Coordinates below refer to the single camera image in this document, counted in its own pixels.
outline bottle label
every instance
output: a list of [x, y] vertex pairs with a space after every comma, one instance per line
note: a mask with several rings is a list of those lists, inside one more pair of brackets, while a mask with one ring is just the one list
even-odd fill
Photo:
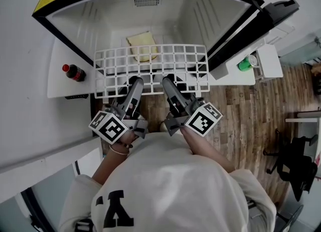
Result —
[[79, 79], [80, 75], [81, 75], [81, 68], [77, 67], [77, 73], [72, 79], [77, 80]]

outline refrigerator shelf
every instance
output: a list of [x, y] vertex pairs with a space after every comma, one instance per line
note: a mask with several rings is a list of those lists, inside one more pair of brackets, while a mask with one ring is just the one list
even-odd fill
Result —
[[[199, 64], [206, 69], [199, 71]], [[144, 81], [142, 95], [163, 94], [162, 79], [169, 74], [174, 75], [176, 85], [186, 86], [182, 93], [210, 91], [204, 45], [158, 44], [100, 50], [94, 55], [94, 72], [95, 98], [126, 96], [134, 76]]]

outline green container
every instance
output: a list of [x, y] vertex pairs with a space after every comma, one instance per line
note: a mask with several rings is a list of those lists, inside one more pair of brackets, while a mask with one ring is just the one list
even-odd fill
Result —
[[247, 56], [243, 61], [239, 63], [239, 69], [242, 71], [247, 71], [252, 69], [257, 65], [257, 59], [253, 55]]

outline black letter on shirt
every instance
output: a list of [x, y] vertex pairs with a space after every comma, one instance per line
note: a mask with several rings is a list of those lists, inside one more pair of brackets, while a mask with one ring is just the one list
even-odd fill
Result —
[[116, 213], [118, 216], [117, 226], [134, 226], [134, 219], [130, 218], [123, 206], [121, 206], [121, 198], [124, 198], [123, 190], [109, 193], [108, 200], [110, 200], [110, 205], [104, 220], [104, 228], [116, 227], [116, 219], [114, 219]]

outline sleeve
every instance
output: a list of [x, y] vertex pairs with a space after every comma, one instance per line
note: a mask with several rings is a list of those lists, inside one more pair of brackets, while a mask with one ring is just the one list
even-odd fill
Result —
[[246, 199], [254, 202], [253, 209], [249, 205], [248, 231], [273, 232], [276, 208], [256, 177], [250, 170], [236, 170], [230, 175], [239, 184]]
[[59, 232], [74, 232], [78, 221], [88, 220], [92, 199], [100, 188], [100, 184], [86, 175], [75, 178], [61, 213]]

